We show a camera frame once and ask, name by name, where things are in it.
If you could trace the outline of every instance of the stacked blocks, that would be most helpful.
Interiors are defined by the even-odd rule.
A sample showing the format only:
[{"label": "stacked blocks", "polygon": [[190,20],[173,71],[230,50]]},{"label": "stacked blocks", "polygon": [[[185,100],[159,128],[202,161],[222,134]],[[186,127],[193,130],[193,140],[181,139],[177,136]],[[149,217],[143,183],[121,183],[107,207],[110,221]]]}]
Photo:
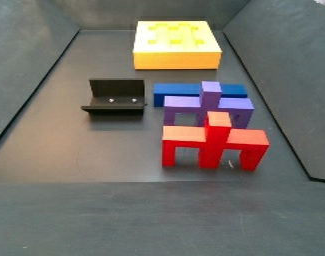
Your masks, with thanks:
[{"label": "stacked blocks", "polygon": [[233,129],[227,112],[207,112],[205,127],[163,126],[162,165],[175,165],[175,148],[199,149],[199,167],[218,168],[225,149],[241,150],[242,169],[254,171],[269,141],[262,130]]},{"label": "stacked blocks", "polygon": [[178,113],[197,114],[195,126],[205,125],[207,111],[229,112],[234,128],[247,127],[254,107],[249,98],[222,98],[219,82],[202,82],[198,97],[165,97],[165,125],[175,124]]},{"label": "stacked blocks", "polygon": [[221,48],[206,21],[139,21],[135,69],[217,69]]}]

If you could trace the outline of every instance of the dark gray floor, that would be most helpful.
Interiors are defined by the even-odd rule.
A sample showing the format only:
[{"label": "dark gray floor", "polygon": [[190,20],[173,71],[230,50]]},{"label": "dark gray floor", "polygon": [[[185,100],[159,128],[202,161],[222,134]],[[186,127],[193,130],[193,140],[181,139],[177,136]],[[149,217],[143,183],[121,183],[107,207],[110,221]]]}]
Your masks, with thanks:
[{"label": "dark gray floor", "polygon": [[[217,37],[223,50],[218,70],[137,72],[131,54],[134,32],[83,31],[2,140],[0,181],[305,180],[227,41],[221,33]],[[88,78],[94,77],[145,79],[149,105],[142,120],[90,118],[79,109],[90,102]],[[198,169],[193,149],[178,151],[175,169],[161,167],[163,110],[153,107],[153,84],[202,80],[246,85],[255,105],[250,127],[265,129],[272,143],[254,174],[241,171],[233,152],[227,152],[214,172]]]},{"label": "dark gray floor", "polygon": [[[218,71],[135,72],[133,36],[78,35],[0,141],[0,255],[325,255],[325,184],[308,180],[222,33]],[[142,120],[90,119],[90,77],[145,79]],[[193,150],[161,167],[153,83],[213,79],[246,84],[250,127],[272,143],[255,173],[233,152],[214,172]]]}]

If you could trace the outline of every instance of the block leg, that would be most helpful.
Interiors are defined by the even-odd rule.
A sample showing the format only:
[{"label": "block leg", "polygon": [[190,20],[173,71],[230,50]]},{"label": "block leg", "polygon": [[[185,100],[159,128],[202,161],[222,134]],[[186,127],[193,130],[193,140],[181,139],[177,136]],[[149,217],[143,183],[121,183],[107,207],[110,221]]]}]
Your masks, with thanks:
[{"label": "block leg", "polygon": [[207,112],[197,114],[195,126],[198,126],[198,127],[205,126],[206,116],[207,116]]},{"label": "block leg", "polygon": [[266,150],[242,150],[239,158],[241,158],[241,166],[243,170],[254,171],[262,158]]},{"label": "block leg", "polygon": [[163,119],[163,124],[169,126],[175,125],[175,112],[171,111],[165,111],[165,119]]},{"label": "block leg", "polygon": [[237,129],[246,129],[253,116],[253,110],[241,111],[239,114],[233,114],[233,127]]},{"label": "block leg", "polygon": [[175,166],[175,145],[170,141],[162,142],[162,166]]},{"label": "block leg", "polygon": [[199,150],[199,168],[217,169],[221,163],[223,150],[215,149],[215,152],[210,150]]}]

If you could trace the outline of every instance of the gray wall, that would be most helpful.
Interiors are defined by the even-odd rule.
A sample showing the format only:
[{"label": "gray wall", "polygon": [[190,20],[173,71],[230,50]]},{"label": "gray wall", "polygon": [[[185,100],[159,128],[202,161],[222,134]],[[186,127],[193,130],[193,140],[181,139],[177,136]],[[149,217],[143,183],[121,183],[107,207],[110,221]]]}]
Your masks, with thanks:
[{"label": "gray wall", "polygon": [[325,179],[325,6],[253,0],[223,32],[309,175]]},{"label": "gray wall", "polygon": [[138,20],[207,20],[221,30],[250,0],[50,0],[82,29],[135,29]]},{"label": "gray wall", "polygon": [[0,1],[0,134],[76,32],[50,2]]}]

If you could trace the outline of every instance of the yellow block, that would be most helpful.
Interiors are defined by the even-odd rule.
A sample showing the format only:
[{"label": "yellow block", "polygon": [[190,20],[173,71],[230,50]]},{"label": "yellow block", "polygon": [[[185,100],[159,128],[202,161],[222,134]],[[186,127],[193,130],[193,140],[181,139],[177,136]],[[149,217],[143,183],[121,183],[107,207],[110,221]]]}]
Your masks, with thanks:
[{"label": "yellow block", "polygon": [[138,21],[135,69],[217,69],[221,47],[206,21]]}]

